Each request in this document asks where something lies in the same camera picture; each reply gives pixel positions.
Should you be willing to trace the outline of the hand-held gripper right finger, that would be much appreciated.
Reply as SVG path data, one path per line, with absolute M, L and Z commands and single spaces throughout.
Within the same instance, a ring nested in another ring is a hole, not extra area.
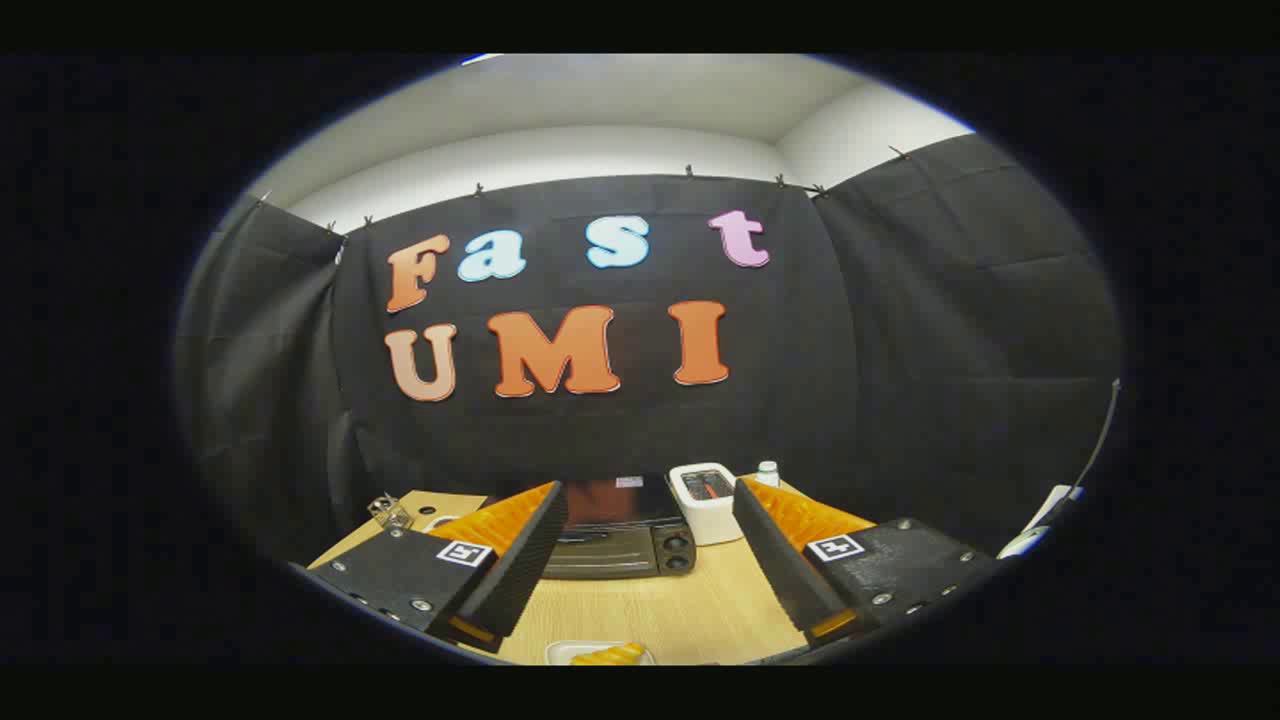
M 914 623 L 996 566 L 993 556 L 914 518 L 873 523 L 754 479 L 737 482 L 733 515 L 810 646 Z

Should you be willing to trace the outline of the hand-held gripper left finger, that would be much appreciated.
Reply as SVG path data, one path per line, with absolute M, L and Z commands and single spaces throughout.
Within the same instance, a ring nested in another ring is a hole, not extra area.
M 442 527 L 398 521 L 315 568 L 329 591 L 402 626 L 495 653 L 540 582 L 568 519 L 552 482 Z

